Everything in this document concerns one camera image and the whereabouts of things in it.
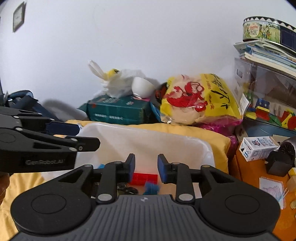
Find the blue gripper pad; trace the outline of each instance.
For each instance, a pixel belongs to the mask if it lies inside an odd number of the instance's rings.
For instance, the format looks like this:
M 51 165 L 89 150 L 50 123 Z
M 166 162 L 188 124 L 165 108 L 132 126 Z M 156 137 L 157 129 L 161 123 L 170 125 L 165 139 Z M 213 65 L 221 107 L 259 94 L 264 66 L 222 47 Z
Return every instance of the blue gripper pad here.
M 50 122 L 49 124 L 46 124 L 46 131 L 49 135 L 76 136 L 79 133 L 80 128 L 76 124 Z
M 165 171 L 165 165 L 164 165 L 160 155 L 158 155 L 158 157 L 157 157 L 157 169 L 158 169 L 158 173 L 159 173 L 161 182 L 165 183 L 167 180 L 167 174 Z
M 129 164 L 129 181 L 131 182 L 133 179 L 133 173 L 135 172 L 135 167 L 136 167 L 136 159 L 135 155 L 132 154 L 133 156 L 131 157 L 130 164 Z

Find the yellow wooden block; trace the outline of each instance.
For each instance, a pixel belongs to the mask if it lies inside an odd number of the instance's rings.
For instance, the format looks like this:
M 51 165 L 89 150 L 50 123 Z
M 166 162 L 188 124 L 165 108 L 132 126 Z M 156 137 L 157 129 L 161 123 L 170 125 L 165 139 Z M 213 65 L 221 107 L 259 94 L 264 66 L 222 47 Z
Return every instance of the yellow wooden block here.
M 292 167 L 291 170 L 289 171 L 290 176 L 295 176 L 296 175 L 296 168 Z
M 250 111 L 247 111 L 247 112 L 245 113 L 245 116 L 246 116 L 246 117 L 249 117 L 249 118 L 251 118 L 251 119 L 253 119 L 253 120 L 256 120 L 256 118 L 257 118 L 256 113 L 255 113 L 255 112 L 250 112 Z
M 281 124 L 282 124 L 282 127 L 284 127 L 284 128 L 288 128 L 288 121 L 289 121 L 289 119 L 290 119 L 291 117 L 292 117 L 292 114 L 289 114 L 289 115 L 287 116 L 287 118 L 283 120 L 283 122 L 281 123 Z
M 289 112 L 289 113 L 291 113 L 291 114 L 294 113 L 294 111 L 291 111 L 290 109 L 286 109 L 286 111 Z
M 264 111 L 269 113 L 269 109 L 263 108 L 261 106 L 257 106 L 256 109 L 264 110 Z

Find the white plastic bag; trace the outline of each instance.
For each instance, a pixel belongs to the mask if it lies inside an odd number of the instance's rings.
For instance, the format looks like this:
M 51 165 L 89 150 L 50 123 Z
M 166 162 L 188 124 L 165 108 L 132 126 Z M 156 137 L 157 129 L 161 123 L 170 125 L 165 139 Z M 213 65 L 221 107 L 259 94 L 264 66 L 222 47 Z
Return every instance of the white plastic bag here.
M 88 66 L 92 73 L 100 78 L 103 89 L 96 93 L 95 97 L 107 94 L 112 98 L 120 98 L 122 96 L 132 94 L 131 85 L 133 83 L 134 77 L 145 78 L 141 70 L 130 70 L 123 69 L 117 70 L 112 69 L 109 72 L 105 73 L 100 66 L 90 60 Z

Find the white bowl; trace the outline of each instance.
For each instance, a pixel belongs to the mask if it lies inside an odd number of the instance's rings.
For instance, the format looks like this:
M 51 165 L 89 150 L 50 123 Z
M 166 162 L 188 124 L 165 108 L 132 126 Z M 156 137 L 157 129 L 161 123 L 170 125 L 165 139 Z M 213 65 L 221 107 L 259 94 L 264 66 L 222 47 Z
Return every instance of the white bowl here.
M 141 77 L 135 77 L 131 86 L 134 96 L 142 99 L 148 98 L 152 95 L 155 87 L 148 80 Z

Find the red printed graphic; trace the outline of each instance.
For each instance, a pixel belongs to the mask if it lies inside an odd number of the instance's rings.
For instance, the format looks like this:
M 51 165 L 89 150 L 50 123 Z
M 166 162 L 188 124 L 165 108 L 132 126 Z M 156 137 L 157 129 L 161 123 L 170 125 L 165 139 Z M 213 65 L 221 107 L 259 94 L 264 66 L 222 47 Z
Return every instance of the red printed graphic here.
M 175 86 L 174 89 L 175 91 L 172 91 L 164 96 L 164 98 L 166 98 L 168 103 L 170 103 L 172 106 L 181 108 L 195 107 L 197 112 L 201 112 L 206 109 L 207 101 L 201 102 L 204 100 L 201 94 L 205 89 L 200 83 L 188 82 L 184 87 L 185 91 L 180 86 Z M 178 92 L 182 93 L 181 97 L 171 97 L 173 94 Z

